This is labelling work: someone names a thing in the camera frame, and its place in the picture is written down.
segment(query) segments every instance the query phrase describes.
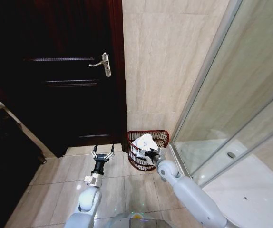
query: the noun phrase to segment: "glass shower door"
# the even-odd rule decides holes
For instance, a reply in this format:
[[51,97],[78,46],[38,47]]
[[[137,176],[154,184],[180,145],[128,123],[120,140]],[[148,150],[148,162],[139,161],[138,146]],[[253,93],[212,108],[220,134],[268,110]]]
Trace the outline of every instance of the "glass shower door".
[[172,145],[203,186],[272,135],[273,1],[244,0]]

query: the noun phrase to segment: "floor tile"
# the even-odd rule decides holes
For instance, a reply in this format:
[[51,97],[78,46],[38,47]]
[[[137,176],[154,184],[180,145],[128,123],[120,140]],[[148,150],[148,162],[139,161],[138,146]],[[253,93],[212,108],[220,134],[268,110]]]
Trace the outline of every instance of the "floor tile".
[[103,228],[105,225],[110,221],[111,219],[109,218],[99,218],[94,220],[94,227],[93,228]]
[[74,211],[80,193],[87,188],[83,181],[63,183],[50,224],[65,223]]
[[156,169],[152,171],[140,171],[133,167],[129,160],[128,155],[124,154],[124,176],[131,176],[131,175],[140,175],[140,174],[148,174],[148,173],[156,173]]
[[97,209],[96,219],[114,217],[125,211],[124,177],[103,179],[102,200]]
[[59,183],[66,180],[72,157],[50,158],[42,165],[42,170],[34,184]]
[[62,224],[55,224],[55,225],[50,225],[49,228],[64,228],[65,223]]
[[23,211],[20,211],[21,206],[23,205],[23,203],[25,202],[25,200],[27,199],[27,195],[29,194],[31,190],[31,186],[28,186],[27,189],[25,190],[25,192],[23,193],[20,201],[18,202],[16,208],[14,209],[11,217],[9,218],[7,224],[5,225],[5,228],[11,228],[15,226],[15,223],[17,223],[17,219],[20,216],[20,213],[23,213]]
[[33,185],[11,227],[46,226],[52,218],[63,183]]
[[155,173],[153,177],[161,210],[184,207],[176,197],[173,188],[168,183],[163,182],[159,174]]
[[126,154],[123,152],[115,153],[113,158],[105,163],[103,178],[124,176],[124,155]]
[[172,222],[178,228],[202,228],[202,225],[185,208],[161,212],[164,220]]
[[[112,144],[107,145],[98,145],[97,153],[109,153],[111,151]],[[94,146],[78,146],[78,147],[69,147],[66,152],[66,156],[68,155],[83,155],[83,154],[91,154]],[[120,143],[114,144],[114,152],[121,152],[122,145]]]
[[160,211],[156,211],[156,212],[147,212],[147,213],[144,213],[145,215],[147,216],[150,216],[154,219],[162,219],[162,214]]
[[125,202],[128,211],[160,210],[152,174],[125,177]]
[[174,158],[172,152],[170,150],[165,150],[165,151],[166,151],[165,158],[168,160],[171,160],[175,163],[175,158]]
[[39,174],[40,174],[40,172],[42,170],[42,168],[43,168],[43,165],[39,166],[39,168],[37,169],[37,171],[36,171],[36,173],[35,173],[34,177],[32,178],[29,185],[33,185],[35,183],[37,177],[39,176]]
[[92,155],[72,156],[66,181],[83,181],[85,176],[90,176],[94,169],[95,161]]

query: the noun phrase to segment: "marble tile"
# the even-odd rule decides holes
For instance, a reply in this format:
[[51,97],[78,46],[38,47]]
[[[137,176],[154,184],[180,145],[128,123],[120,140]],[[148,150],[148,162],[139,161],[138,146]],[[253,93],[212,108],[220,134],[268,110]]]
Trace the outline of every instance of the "marble tile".
[[115,153],[114,157],[104,165],[103,178],[124,176],[124,157],[126,153]]
[[149,173],[156,173],[156,169],[152,171],[137,170],[135,167],[133,167],[130,164],[127,154],[124,154],[124,176],[141,175],[141,174],[149,174]]
[[172,134],[221,17],[124,13],[123,19],[128,130]]
[[[123,165],[124,153],[116,152],[115,156],[104,165],[103,178],[124,176]],[[94,169],[95,161],[92,155],[72,156],[72,163],[69,168],[66,181],[82,181],[85,176],[89,176]]]
[[[99,145],[97,148],[97,153],[109,153],[111,151],[112,144]],[[93,146],[77,146],[77,147],[69,147],[67,149],[66,155],[83,155],[83,154],[91,154],[93,150]],[[117,143],[114,144],[114,152],[121,152],[122,144]]]
[[39,166],[39,168],[37,169],[37,171],[36,171],[36,173],[35,173],[34,177],[32,178],[29,185],[33,185],[35,183],[35,181],[37,180],[37,178],[42,170],[42,167],[43,167],[43,165]]
[[156,212],[146,212],[144,213],[147,216],[153,217],[154,219],[163,219],[162,214],[160,211]]
[[126,210],[137,212],[159,211],[160,206],[152,174],[125,177]]
[[110,218],[99,218],[94,220],[93,228],[103,228],[110,221]]
[[34,184],[58,183],[66,180],[72,157],[50,158],[42,165],[42,170]]
[[33,185],[8,227],[26,228],[49,225],[62,186],[63,183]]
[[229,0],[123,0],[124,13],[220,15]]
[[202,228],[203,226],[185,209],[163,210],[164,220],[172,222],[177,228]]
[[124,177],[103,179],[101,204],[97,209],[96,219],[114,217],[125,211]]
[[65,223],[62,224],[55,224],[55,225],[50,225],[49,228],[64,228],[65,227]]
[[163,182],[158,173],[153,174],[153,177],[161,210],[182,208],[183,205],[174,194],[173,188]]
[[66,181],[83,181],[85,176],[89,176],[94,169],[95,161],[92,155],[76,155],[71,158],[72,163]]
[[171,138],[180,115],[180,112],[147,114],[132,114],[127,112],[128,130],[167,130]]
[[11,217],[9,218],[7,224],[5,225],[5,228],[13,228],[16,226],[18,218],[19,218],[19,216],[21,216],[20,215],[20,213],[21,213],[20,208],[24,204],[24,202],[26,201],[27,195],[29,194],[30,190],[31,190],[31,186],[28,186],[27,189],[25,190],[25,192],[23,193],[16,208],[14,209]]
[[65,223],[74,211],[80,193],[87,188],[83,181],[63,183],[50,224]]
[[165,158],[173,161],[174,163],[176,162],[169,145],[165,148]]

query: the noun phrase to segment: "shower drain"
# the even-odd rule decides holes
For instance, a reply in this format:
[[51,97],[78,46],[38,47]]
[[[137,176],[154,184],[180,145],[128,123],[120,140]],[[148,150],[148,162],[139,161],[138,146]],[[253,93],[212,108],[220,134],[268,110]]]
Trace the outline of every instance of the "shower drain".
[[234,159],[236,157],[236,155],[233,152],[228,152],[227,156],[229,156],[232,159]]

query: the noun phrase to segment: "red wire basket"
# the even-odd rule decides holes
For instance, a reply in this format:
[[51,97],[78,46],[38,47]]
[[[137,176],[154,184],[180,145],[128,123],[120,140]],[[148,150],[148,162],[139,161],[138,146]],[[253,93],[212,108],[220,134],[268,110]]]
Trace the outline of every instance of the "red wire basket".
[[148,164],[145,158],[138,158],[137,152],[140,150],[132,142],[141,137],[144,134],[151,134],[152,139],[156,142],[158,147],[166,147],[169,143],[169,134],[167,131],[156,130],[156,131],[129,131],[127,132],[128,141],[128,160],[130,164],[141,171],[151,171],[156,167]]

